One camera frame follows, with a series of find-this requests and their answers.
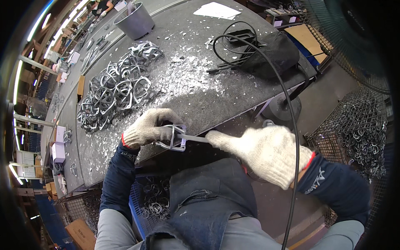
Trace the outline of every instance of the metal bucket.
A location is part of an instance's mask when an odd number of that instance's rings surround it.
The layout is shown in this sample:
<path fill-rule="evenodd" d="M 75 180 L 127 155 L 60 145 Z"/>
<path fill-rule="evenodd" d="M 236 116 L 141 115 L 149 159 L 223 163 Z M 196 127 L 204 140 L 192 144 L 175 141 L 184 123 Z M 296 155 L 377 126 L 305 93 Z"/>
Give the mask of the metal bucket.
<path fill-rule="evenodd" d="M 126 9 L 114 20 L 114 24 L 132 40 L 150 33 L 155 24 L 142 2 L 135 6 L 136 9 L 130 15 Z"/>

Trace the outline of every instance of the white knit glove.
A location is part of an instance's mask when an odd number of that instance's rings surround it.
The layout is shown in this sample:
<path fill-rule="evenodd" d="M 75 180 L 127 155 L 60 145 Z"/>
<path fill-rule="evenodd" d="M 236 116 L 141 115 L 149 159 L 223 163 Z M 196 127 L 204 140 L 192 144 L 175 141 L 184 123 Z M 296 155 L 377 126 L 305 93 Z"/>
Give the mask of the white knit glove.
<path fill-rule="evenodd" d="M 213 147 L 242 158 L 259 177 L 283 190 L 294 180 L 296 145 L 294 134 L 287 127 L 248 128 L 240 138 L 212 130 L 206 139 Z M 300 146 L 299 172 L 312 155 L 310 149 Z"/>
<path fill-rule="evenodd" d="M 163 121 L 173 124 L 183 124 L 181 118 L 169 108 L 151 108 L 139 117 L 122 134 L 122 143 L 132 149 L 138 149 L 142 145 L 155 140 L 170 140 L 172 129 L 161 126 Z"/>
<path fill-rule="evenodd" d="M 100 14 L 100 17 L 103 18 L 103 17 L 106 16 L 106 14 L 107 14 L 107 12 L 106 12 L 106 11 L 103 11 L 103 12 Z"/>

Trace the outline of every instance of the denim apron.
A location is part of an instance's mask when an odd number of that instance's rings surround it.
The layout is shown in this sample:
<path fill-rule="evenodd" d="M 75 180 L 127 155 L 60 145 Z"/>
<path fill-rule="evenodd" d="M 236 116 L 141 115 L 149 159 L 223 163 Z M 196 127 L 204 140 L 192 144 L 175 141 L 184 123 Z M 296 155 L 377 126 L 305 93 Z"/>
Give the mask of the denim apron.
<path fill-rule="evenodd" d="M 146 236 L 140 249 L 176 238 L 191 250 L 219 250 L 229 218 L 257 218 L 253 188 L 237 160 L 225 158 L 183 170 L 170 180 L 171 218 Z"/>

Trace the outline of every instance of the black mesh bag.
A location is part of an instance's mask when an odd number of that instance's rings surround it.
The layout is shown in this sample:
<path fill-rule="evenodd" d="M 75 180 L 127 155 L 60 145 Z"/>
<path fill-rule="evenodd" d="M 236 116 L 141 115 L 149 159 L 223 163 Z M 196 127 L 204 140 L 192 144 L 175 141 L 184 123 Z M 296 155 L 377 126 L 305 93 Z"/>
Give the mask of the black mesh bag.
<path fill-rule="evenodd" d="M 280 31 L 262 36 L 258 42 L 258 48 L 271 60 L 279 75 L 296 65 L 300 59 L 296 45 Z M 239 66 L 241 70 L 264 79 L 276 76 L 270 64 L 259 52 L 250 46 L 248 51 L 254 53 Z"/>

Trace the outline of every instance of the worker in black t-shirt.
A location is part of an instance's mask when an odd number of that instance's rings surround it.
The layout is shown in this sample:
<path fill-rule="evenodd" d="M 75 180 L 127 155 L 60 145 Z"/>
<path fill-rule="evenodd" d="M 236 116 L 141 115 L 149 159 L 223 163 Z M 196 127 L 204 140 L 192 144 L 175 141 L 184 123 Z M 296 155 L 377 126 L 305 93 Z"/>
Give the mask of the worker in black t-shirt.
<path fill-rule="evenodd" d="M 103 18 L 110 10 L 112 10 L 112 8 L 114 8 L 114 5 L 109 0 L 101 0 L 100 2 L 89 2 L 86 7 L 89 11 L 92 11 L 95 19 L 98 19 L 99 17 Z"/>

